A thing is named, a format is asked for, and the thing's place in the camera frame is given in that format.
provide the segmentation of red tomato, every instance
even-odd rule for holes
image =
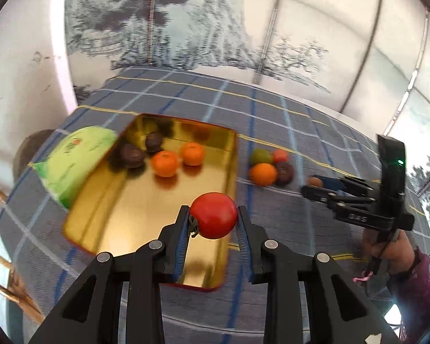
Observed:
[[[205,193],[197,197],[189,214],[198,221],[199,234],[207,239],[223,238],[237,222],[236,205],[222,193]]]
[[[274,163],[278,163],[280,161],[286,162],[288,160],[288,154],[284,150],[277,149],[272,153],[272,158],[274,159]]]

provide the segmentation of purple sleeve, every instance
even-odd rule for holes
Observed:
[[[418,264],[412,273],[393,275],[387,283],[400,310],[408,343],[415,343],[430,323],[430,258],[417,252]]]

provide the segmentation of table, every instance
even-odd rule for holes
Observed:
[[[237,130],[236,201],[247,206],[252,222],[264,226],[272,239],[292,251],[307,255],[327,252],[349,273],[360,274],[362,229],[333,220],[332,213],[321,204],[304,200],[299,187],[313,174],[379,178],[373,141],[320,111],[259,88],[191,72],[145,67],[123,69],[106,81],[60,128],[72,132],[100,125],[120,132],[142,112],[202,120]],[[63,137],[55,132],[34,160],[45,159]],[[250,152],[278,147],[291,152],[296,178],[281,189],[253,186],[248,181]],[[414,240],[428,252],[430,230],[426,218],[411,187],[406,194],[407,207],[416,218]],[[11,211],[0,216],[3,240],[30,295],[47,314],[93,257],[64,239],[61,227],[67,211],[48,195],[30,168],[14,187],[8,205]],[[301,292],[305,306],[304,288]],[[266,287],[247,283],[239,252],[234,249],[230,250],[225,283],[217,291],[164,286],[161,296],[169,342],[214,343],[229,337],[232,342],[262,342]],[[122,308],[124,318],[125,306]],[[306,309],[303,317],[306,329]],[[123,330],[120,338],[124,339]]]

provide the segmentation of green lime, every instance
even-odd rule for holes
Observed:
[[[256,148],[253,150],[252,155],[250,155],[250,165],[254,166],[260,163],[272,164],[273,162],[272,154],[264,148]]]

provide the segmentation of small brown nut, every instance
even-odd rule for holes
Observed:
[[[293,181],[294,169],[291,164],[279,161],[275,164],[275,168],[277,170],[277,179],[275,181],[277,186],[285,186]]]
[[[132,143],[125,143],[120,148],[120,157],[126,168],[138,168],[145,162],[145,153]]]
[[[145,138],[145,146],[147,148],[147,153],[155,154],[161,150],[163,137],[161,133],[152,132],[147,134]]]

